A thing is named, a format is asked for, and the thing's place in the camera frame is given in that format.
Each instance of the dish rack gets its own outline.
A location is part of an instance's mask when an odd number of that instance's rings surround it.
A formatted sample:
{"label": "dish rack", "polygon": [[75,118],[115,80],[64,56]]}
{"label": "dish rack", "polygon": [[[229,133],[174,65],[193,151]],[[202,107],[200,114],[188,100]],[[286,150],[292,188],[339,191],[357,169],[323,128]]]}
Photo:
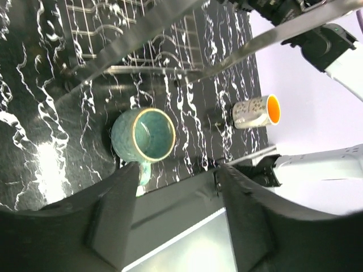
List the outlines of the dish rack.
{"label": "dish rack", "polygon": [[[97,53],[121,37],[125,29],[136,24],[137,19],[157,3],[156,0],[59,1],[71,69],[94,59]],[[143,70],[157,73],[162,69],[163,73],[175,74],[203,68],[195,13],[192,11],[104,73]]]}

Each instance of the marble countertop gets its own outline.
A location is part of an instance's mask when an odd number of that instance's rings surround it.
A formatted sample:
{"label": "marble countertop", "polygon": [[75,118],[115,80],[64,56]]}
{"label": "marble countertop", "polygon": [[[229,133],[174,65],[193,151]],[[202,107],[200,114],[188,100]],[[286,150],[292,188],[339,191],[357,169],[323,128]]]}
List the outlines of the marble countertop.
{"label": "marble countertop", "polygon": [[[105,6],[105,0],[90,2]],[[108,2],[113,7],[104,11],[108,18],[122,22],[114,5],[124,1]],[[104,75],[80,91],[69,92],[61,70],[72,66],[74,52],[64,34],[66,15],[58,5],[55,0],[0,1],[0,206],[36,210],[122,167],[109,134],[114,120],[130,108],[162,109],[176,127],[175,148],[170,157],[153,165],[144,192],[267,146],[264,128],[235,130],[225,125],[221,129],[211,118],[216,113],[226,118],[229,105],[260,96],[254,56],[183,88],[163,85],[160,77],[157,85],[141,74]],[[195,15],[204,65],[217,63],[251,38],[247,14],[235,14],[230,6],[211,0]],[[77,22],[74,26],[72,39],[83,39]]]}

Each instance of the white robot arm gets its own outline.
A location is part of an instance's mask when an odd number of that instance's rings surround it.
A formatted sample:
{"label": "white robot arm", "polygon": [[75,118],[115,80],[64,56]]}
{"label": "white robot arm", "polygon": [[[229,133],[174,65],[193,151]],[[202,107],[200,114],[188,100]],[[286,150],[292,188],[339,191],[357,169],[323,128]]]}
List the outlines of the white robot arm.
{"label": "white robot arm", "polygon": [[355,50],[348,49],[325,72],[363,102],[363,45],[356,41],[354,47]]}

